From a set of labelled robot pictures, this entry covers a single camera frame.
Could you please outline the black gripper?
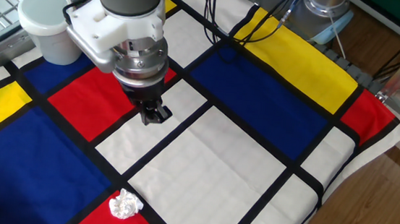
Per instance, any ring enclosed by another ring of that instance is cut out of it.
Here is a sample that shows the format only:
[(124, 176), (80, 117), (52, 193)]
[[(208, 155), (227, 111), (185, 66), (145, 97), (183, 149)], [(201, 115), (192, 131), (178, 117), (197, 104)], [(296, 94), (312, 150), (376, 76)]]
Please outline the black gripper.
[(140, 105), (141, 121), (144, 125), (151, 123), (163, 123), (172, 116), (172, 112), (162, 103), (162, 94), (165, 86), (164, 79), (158, 83), (146, 87), (131, 87), (120, 84), (124, 94), (131, 104)]

